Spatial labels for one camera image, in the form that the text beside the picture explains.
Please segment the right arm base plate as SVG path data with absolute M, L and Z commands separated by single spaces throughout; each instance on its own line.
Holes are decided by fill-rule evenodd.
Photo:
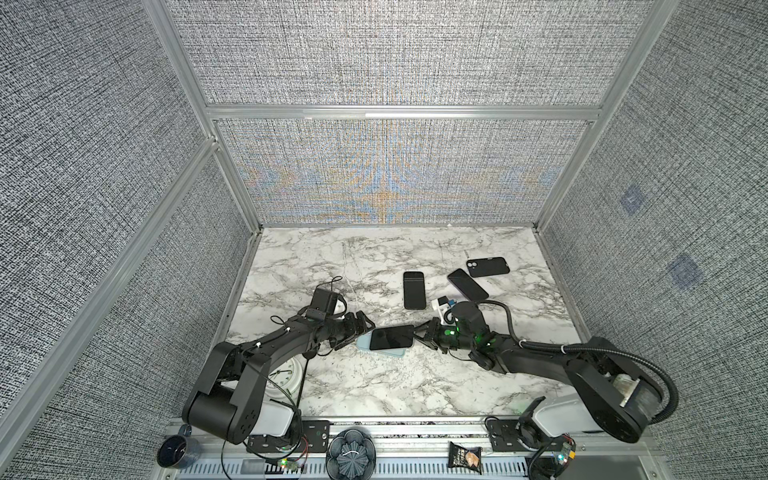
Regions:
M 527 448 L 520 440 L 517 419 L 500 419 L 489 416 L 484 427 L 493 452 L 525 452 Z

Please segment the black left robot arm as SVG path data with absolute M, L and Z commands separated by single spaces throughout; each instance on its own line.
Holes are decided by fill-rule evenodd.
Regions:
M 185 423 L 238 444 L 259 420 L 269 374 L 297 355 L 313 358 L 327 341 L 339 350 L 376 325 L 364 312 L 339 319 L 308 315 L 290 317 L 282 328 L 242 344 L 220 342 L 210 352 L 182 409 Z

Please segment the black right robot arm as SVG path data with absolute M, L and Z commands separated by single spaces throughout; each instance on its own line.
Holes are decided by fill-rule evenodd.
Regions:
M 574 388 L 568 397 L 534 400 L 518 418 L 521 442 L 533 449 L 561 434 L 604 432 L 636 443 L 645 429 L 677 410 L 679 390 L 653 362 L 594 337 L 585 344 L 546 344 L 490 330 L 474 333 L 434 318 L 415 328 L 414 339 L 449 353 L 466 350 L 486 371 L 526 374 Z

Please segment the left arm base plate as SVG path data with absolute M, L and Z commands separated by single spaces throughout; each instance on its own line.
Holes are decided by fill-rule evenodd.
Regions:
M 294 421 L 282 436 L 253 434 L 248 437 L 248 449 L 260 455 L 285 455 L 302 453 L 325 453 L 329 441 L 330 422 L 326 420 Z

